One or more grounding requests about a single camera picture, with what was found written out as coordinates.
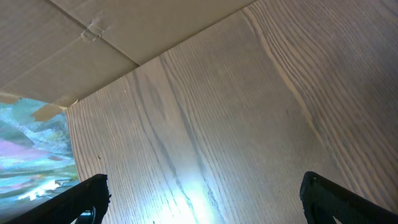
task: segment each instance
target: wood grain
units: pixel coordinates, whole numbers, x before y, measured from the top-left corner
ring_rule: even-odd
[[[107,223],[305,223],[306,170],[397,209],[397,4],[260,0],[67,110]]]

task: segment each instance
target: wooden table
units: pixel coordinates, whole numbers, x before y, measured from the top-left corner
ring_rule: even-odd
[[[260,0],[67,110],[106,223],[305,223],[314,170],[398,212],[398,4]]]

